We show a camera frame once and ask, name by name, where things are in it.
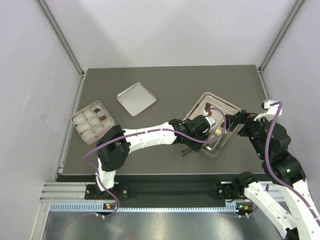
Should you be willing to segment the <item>large steel tray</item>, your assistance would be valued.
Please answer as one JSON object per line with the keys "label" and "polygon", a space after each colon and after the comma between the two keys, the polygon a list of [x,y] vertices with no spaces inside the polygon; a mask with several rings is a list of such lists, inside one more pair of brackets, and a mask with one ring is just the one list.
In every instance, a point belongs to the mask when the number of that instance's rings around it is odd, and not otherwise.
{"label": "large steel tray", "polygon": [[[234,115],[241,110],[240,107],[232,104],[231,102],[223,98],[220,98],[219,96],[211,92],[205,92],[202,94],[202,96],[199,98],[199,100],[195,103],[195,105],[191,108],[191,110],[187,113],[187,115],[184,118],[192,120],[198,115],[204,114],[206,103],[210,103],[211,108],[220,109],[221,111],[223,111],[225,115],[226,114]],[[222,133],[224,128],[221,128],[220,125],[224,123],[223,116],[217,110],[211,110],[211,112],[212,112],[211,117],[213,117],[216,120],[216,124],[210,131],[214,131],[217,129],[221,130],[221,135],[219,136],[220,139],[217,141],[217,153],[219,155],[224,145],[228,141],[228,139],[234,134],[236,130],[234,130],[233,132],[225,131],[224,133]]]}

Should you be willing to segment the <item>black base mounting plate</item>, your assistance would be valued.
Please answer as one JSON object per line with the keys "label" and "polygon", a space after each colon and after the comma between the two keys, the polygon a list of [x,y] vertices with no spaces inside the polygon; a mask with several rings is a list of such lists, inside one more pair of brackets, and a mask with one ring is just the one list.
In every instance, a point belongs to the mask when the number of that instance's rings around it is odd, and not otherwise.
{"label": "black base mounting plate", "polygon": [[211,204],[245,199],[230,182],[213,180],[168,180],[168,181],[125,181],[105,189],[97,181],[86,187],[86,200],[112,200],[114,197],[123,205],[183,205],[189,203]]}

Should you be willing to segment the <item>silver tin lid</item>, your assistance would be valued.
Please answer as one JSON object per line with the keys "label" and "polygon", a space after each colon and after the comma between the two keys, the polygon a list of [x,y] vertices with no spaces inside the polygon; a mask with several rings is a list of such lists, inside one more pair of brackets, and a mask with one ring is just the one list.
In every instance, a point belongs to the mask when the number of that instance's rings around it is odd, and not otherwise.
{"label": "silver tin lid", "polygon": [[140,82],[119,93],[116,99],[132,117],[136,117],[157,101],[157,97]]}

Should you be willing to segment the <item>pink tin box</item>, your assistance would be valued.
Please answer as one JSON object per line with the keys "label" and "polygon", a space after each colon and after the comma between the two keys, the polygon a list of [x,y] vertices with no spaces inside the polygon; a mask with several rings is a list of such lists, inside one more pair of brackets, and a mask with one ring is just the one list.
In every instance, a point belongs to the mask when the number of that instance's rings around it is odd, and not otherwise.
{"label": "pink tin box", "polygon": [[[105,115],[106,119],[100,120],[99,117],[102,115]],[[100,101],[95,101],[74,113],[70,121],[81,139],[88,145],[101,139],[115,125],[114,119]]]}

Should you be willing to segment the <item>left aluminium frame post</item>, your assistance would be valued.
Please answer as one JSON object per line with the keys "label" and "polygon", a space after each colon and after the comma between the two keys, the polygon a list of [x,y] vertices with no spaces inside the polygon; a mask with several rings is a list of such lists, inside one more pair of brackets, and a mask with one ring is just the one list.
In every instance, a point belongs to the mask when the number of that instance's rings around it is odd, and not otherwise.
{"label": "left aluminium frame post", "polygon": [[50,24],[54,34],[56,35],[58,41],[60,42],[62,48],[64,49],[65,53],[67,54],[68,58],[70,59],[71,63],[73,64],[76,71],[79,73],[80,76],[85,74],[85,71],[81,67],[79,61],[77,60],[72,48],[70,47],[63,31],[61,30],[58,22],[56,21],[52,11],[50,10],[48,4],[45,0],[36,0],[36,3],[40,7],[41,11],[43,12],[45,18],[47,19],[48,23]]}

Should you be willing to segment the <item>metal tongs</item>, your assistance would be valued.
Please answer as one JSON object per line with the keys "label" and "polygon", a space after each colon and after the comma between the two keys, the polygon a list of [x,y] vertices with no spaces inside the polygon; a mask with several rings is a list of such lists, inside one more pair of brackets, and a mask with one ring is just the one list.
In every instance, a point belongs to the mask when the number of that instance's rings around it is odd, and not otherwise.
{"label": "metal tongs", "polygon": [[[204,141],[211,142],[213,139],[218,138],[220,135],[215,135],[215,131],[216,130],[210,131]],[[184,157],[192,152],[194,152],[194,150],[192,150],[190,147],[187,147],[186,149],[181,151],[181,154]],[[217,141],[206,144],[203,143],[201,145],[201,148],[197,152],[202,153],[211,159],[216,158],[218,156],[218,143]]]}

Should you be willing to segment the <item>white chocolate piece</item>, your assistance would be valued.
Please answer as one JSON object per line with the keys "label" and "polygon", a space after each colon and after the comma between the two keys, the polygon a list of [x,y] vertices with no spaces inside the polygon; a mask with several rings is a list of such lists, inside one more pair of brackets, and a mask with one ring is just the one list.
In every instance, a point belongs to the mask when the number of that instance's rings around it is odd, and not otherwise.
{"label": "white chocolate piece", "polygon": [[219,136],[219,135],[221,135],[222,134],[222,131],[220,130],[220,129],[217,129],[216,131],[215,131],[215,135],[216,136]]}

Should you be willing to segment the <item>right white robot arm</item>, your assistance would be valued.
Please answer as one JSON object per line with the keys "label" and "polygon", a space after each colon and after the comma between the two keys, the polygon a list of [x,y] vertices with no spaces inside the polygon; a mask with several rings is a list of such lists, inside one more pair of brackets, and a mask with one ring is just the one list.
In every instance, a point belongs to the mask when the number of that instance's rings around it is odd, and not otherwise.
{"label": "right white robot arm", "polygon": [[260,160],[262,168],[289,210],[285,210],[249,171],[237,175],[231,182],[230,199],[251,200],[272,222],[284,240],[318,240],[320,214],[311,197],[306,174],[300,162],[288,151],[291,138],[277,123],[282,109],[278,106],[255,115],[244,110],[226,115],[225,127],[247,137]]}

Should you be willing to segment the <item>aluminium frame post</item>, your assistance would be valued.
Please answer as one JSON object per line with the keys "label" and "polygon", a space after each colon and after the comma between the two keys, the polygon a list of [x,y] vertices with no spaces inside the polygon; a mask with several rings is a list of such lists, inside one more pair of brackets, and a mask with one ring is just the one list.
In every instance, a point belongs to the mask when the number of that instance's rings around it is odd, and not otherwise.
{"label": "aluminium frame post", "polygon": [[43,12],[45,18],[47,19],[48,23],[50,24],[54,34],[56,35],[58,41],[60,42],[62,48],[64,49],[65,53],[67,54],[68,58],[70,59],[71,63],[73,64],[76,71],[79,73],[80,76],[85,74],[85,71],[81,67],[79,61],[77,60],[72,48],[70,47],[63,31],[61,30],[58,22],[56,21],[52,11],[50,10],[48,4],[45,0],[36,0],[36,3],[40,7],[41,11]]}
{"label": "aluminium frame post", "polygon": [[263,58],[262,63],[257,68],[257,72],[262,74],[267,65],[269,64],[270,60],[272,59],[273,55],[275,54],[276,50],[278,49],[279,45],[283,41],[285,35],[287,34],[289,28],[293,24],[293,21],[299,14],[301,8],[303,7],[306,0],[296,0],[292,9],[289,11],[288,16],[285,18],[285,21],[281,25],[280,30],[278,31],[274,41],[272,42],[270,48],[268,49],[265,57]]}

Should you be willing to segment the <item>right aluminium frame post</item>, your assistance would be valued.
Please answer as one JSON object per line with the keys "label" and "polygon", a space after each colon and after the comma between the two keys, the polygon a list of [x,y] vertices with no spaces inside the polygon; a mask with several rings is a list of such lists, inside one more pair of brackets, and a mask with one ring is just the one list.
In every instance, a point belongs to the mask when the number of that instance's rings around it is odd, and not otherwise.
{"label": "right aluminium frame post", "polygon": [[285,35],[287,34],[289,28],[293,24],[293,21],[299,14],[301,8],[303,7],[306,0],[296,0],[292,9],[289,11],[288,16],[285,18],[285,21],[281,25],[280,30],[278,31],[274,41],[272,42],[270,48],[268,49],[265,57],[263,58],[262,63],[257,68],[257,72],[262,74],[267,65],[269,64],[270,60],[272,59],[273,55],[275,54],[276,50],[278,49],[279,45],[283,41]]}

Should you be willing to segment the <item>dark heart chocolate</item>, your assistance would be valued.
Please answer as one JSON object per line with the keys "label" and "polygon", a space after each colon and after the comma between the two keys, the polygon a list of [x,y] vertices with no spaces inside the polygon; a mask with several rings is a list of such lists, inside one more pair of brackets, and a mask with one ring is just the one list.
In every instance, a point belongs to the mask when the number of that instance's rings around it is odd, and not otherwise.
{"label": "dark heart chocolate", "polygon": [[205,104],[205,108],[204,108],[204,109],[206,110],[206,109],[210,109],[210,108],[211,108],[211,104],[207,102],[207,103]]}

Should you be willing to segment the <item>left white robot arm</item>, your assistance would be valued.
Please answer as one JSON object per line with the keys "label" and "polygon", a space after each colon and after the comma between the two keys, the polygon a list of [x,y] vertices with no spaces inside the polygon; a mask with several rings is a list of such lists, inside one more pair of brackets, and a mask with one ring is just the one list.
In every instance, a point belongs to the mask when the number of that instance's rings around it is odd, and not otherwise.
{"label": "left white robot arm", "polygon": [[116,171],[124,165],[129,154],[152,146],[174,144],[186,145],[197,152],[215,124],[216,120],[211,116],[198,115],[194,119],[172,119],[161,125],[142,129],[113,126],[96,144],[100,147],[117,139],[97,150],[97,194],[105,199],[113,194]]}

